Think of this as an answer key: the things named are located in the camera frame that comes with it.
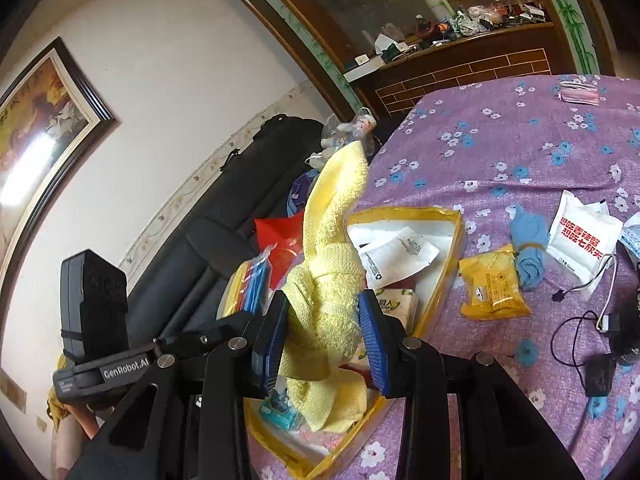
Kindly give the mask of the person's left hand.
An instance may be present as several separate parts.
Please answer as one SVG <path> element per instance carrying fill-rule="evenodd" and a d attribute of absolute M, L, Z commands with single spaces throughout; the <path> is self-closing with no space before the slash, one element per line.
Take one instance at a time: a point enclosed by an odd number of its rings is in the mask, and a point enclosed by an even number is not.
<path fill-rule="evenodd" d="M 97 415 L 86 404 L 66 404 L 68 415 L 61 422 L 61 431 L 65 437 L 77 438 L 84 434 L 92 440 L 106 422 L 104 414 Z"/>

